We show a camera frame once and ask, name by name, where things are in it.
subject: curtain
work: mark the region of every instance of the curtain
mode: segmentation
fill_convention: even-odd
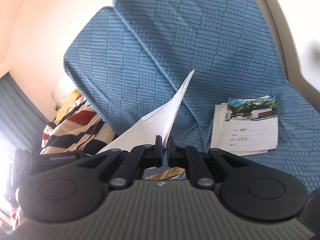
[[[0,134],[15,147],[34,151],[48,120],[9,73],[0,78]]]

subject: white wall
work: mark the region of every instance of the white wall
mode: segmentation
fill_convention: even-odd
[[[0,76],[9,69],[20,88],[51,120],[56,114],[51,93],[64,74],[65,51],[92,16],[112,0],[12,1],[9,8],[0,10],[0,27],[6,25],[6,40],[0,44]]]

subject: striped fabric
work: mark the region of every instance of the striped fabric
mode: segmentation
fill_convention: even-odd
[[[94,155],[116,137],[113,129],[80,94],[61,120],[45,127],[41,154],[84,150]]]

